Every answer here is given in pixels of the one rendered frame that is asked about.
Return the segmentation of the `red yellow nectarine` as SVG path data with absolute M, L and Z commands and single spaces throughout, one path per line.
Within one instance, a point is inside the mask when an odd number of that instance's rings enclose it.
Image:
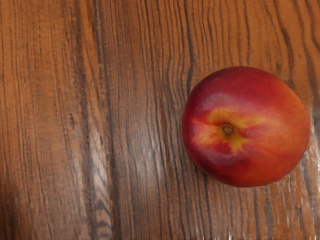
M 310 120 L 281 79 L 228 67 L 201 80 L 182 115 L 184 148 L 196 166 L 235 187 L 264 186 L 290 173 L 310 139 Z

